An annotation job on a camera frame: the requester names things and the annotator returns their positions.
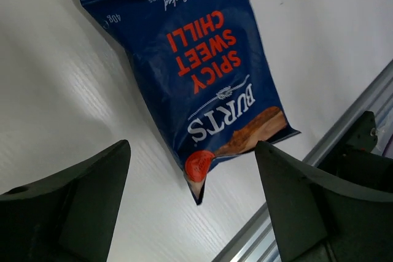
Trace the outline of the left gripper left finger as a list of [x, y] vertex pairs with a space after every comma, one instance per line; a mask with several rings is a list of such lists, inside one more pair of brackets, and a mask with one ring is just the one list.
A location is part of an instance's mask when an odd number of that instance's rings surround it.
[[129, 170], [120, 140], [1, 195], [1, 261], [106, 261]]

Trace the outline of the blue Burts bag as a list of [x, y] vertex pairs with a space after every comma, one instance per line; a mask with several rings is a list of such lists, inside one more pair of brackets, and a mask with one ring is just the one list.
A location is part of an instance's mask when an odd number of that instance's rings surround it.
[[126, 51], [142, 98], [200, 204], [219, 163], [297, 134], [250, 0], [79, 0]]

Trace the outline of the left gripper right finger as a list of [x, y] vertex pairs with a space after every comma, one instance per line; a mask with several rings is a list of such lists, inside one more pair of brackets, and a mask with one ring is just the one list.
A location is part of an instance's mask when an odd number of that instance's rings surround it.
[[348, 182], [266, 142], [255, 157], [282, 261], [392, 260], [392, 192]]

